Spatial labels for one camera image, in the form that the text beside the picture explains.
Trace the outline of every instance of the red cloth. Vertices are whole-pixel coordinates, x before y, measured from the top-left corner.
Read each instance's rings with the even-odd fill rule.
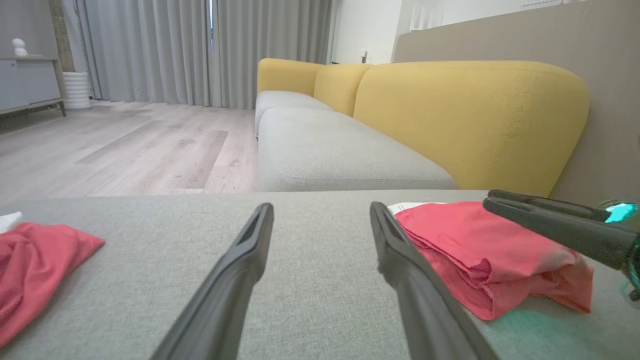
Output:
[[[104,244],[66,225],[22,223],[0,234],[0,347],[47,305],[64,276]]]
[[[499,318],[528,295],[591,311],[593,269],[580,254],[480,202],[425,204],[396,218],[453,296],[480,319]]]

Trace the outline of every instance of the gray seat cushion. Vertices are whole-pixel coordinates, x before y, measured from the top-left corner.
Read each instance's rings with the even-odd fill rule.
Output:
[[[238,359],[410,359],[396,292],[376,270],[369,205],[482,201],[486,192],[250,193],[55,199],[0,208],[106,243],[61,283],[3,360],[148,359],[253,209],[275,208]],[[505,317],[470,315],[501,359],[637,359],[640,311],[625,276],[592,262],[592,313],[529,297]]]
[[[262,115],[271,108],[306,108],[333,111],[331,106],[306,94],[291,91],[263,91],[255,99],[255,136],[258,136]]]
[[[336,111],[272,108],[260,133],[260,191],[455,188],[431,160]]]

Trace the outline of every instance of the sofa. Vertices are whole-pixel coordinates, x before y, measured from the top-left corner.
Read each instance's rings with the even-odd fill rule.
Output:
[[[0,349],[3,360],[148,359],[257,205],[275,219],[238,359],[409,359],[396,292],[377,271],[369,205],[482,200],[474,190],[89,197],[0,206],[68,224],[105,244],[46,309]],[[640,311],[625,276],[592,262],[592,313],[529,297],[504,317],[469,315],[501,359],[636,359]]]
[[[489,189],[547,196],[584,128],[575,74],[531,61],[263,59],[258,191]]]

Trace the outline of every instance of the light wood laminate floor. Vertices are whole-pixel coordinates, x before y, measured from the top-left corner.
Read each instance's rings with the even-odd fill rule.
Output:
[[[251,192],[254,112],[93,101],[0,135],[0,204],[60,197]]]

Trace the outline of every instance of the yellow backrest cushion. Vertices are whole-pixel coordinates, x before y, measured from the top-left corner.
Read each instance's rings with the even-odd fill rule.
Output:
[[[559,67],[434,61],[369,69],[353,116],[443,167],[458,188],[544,196],[588,109],[584,82]]]
[[[352,116],[362,76],[373,65],[338,64],[318,70],[314,97],[335,111]]]
[[[293,91],[314,95],[316,74],[327,67],[316,63],[265,58],[258,62],[257,90]]]

